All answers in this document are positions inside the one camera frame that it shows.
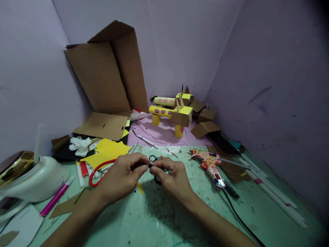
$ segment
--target white wall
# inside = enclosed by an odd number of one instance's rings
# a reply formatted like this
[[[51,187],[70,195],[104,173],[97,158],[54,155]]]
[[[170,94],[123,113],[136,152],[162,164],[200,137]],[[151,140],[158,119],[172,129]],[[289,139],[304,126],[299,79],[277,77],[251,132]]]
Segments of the white wall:
[[[328,212],[328,26],[312,1],[248,0],[208,94],[216,123]]]
[[[53,0],[71,44],[115,19],[136,29],[147,95],[204,100],[243,0]]]
[[[0,33],[0,161],[33,151],[39,123],[41,154],[50,155],[50,140],[71,133],[89,109],[66,64],[69,41],[53,2],[1,0]]]

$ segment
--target yellow paper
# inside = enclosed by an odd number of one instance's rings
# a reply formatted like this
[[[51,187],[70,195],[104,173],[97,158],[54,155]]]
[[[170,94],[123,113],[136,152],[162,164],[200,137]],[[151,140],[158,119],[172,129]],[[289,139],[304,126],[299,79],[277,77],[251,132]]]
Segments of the yellow paper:
[[[95,148],[97,154],[91,155],[81,161],[87,161],[94,169],[101,163],[116,159],[120,155],[129,152],[130,147],[124,145],[123,142],[114,142],[108,139],[102,139]]]
[[[144,194],[144,190],[143,190],[143,186],[141,185],[140,182],[137,182],[137,188],[139,189],[139,191],[141,192],[141,194]]]
[[[128,134],[129,134],[129,131],[126,130],[126,129],[124,129],[124,132],[123,132],[121,138],[125,137],[125,136],[128,135]]]

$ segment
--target white container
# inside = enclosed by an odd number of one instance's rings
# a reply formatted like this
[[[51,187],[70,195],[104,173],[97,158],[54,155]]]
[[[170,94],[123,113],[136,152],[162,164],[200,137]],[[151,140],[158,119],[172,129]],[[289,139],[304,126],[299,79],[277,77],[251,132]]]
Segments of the white container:
[[[40,157],[29,172],[0,189],[0,201],[15,197],[23,201],[0,216],[0,222],[18,213],[29,202],[39,202],[53,196],[69,179],[69,170],[52,157]]]

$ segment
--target green table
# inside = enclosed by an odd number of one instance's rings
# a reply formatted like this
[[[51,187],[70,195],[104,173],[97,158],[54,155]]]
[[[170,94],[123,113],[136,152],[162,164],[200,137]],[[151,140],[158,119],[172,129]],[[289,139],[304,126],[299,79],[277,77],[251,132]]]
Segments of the green table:
[[[234,216],[223,193],[213,188],[205,170],[198,162],[190,160],[188,151],[193,148],[207,150],[205,146],[182,146],[181,153],[177,154],[178,159],[175,156],[170,158],[184,162],[193,190],[211,208],[250,236]],[[141,152],[146,156],[161,155],[158,150],[141,146],[138,146],[135,152]],[[253,181],[235,184],[224,172],[221,172],[223,178],[240,195],[238,200],[231,198],[240,218],[267,247],[315,246],[315,242],[320,241],[321,236],[328,234],[326,229],[285,183],[277,179],[263,163],[254,161],[268,175],[268,180],[296,203],[298,206],[296,210],[305,218],[308,228],[298,226]],[[71,174],[76,176],[74,163],[66,166]],[[95,223],[85,246],[206,246],[208,235],[191,215],[154,182],[154,177],[149,172],[141,177],[140,183],[144,194],[142,195],[136,188],[136,192],[109,206]],[[60,203],[79,191],[81,189],[78,180],[75,179],[60,199]],[[49,200],[35,204],[36,209],[41,211]],[[31,247],[40,246],[69,216],[69,214],[59,216],[52,224],[54,220],[49,220],[50,214],[45,218]]]

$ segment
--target white tissue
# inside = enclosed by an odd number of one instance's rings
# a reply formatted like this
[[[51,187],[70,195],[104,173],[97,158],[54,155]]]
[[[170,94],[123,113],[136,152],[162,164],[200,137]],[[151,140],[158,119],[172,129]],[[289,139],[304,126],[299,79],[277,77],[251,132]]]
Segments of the white tissue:
[[[92,141],[89,137],[86,140],[83,140],[81,137],[72,137],[70,140],[70,143],[72,144],[69,146],[69,149],[71,151],[77,150],[75,152],[76,156],[85,157],[88,153],[88,146],[91,144],[91,142]]]

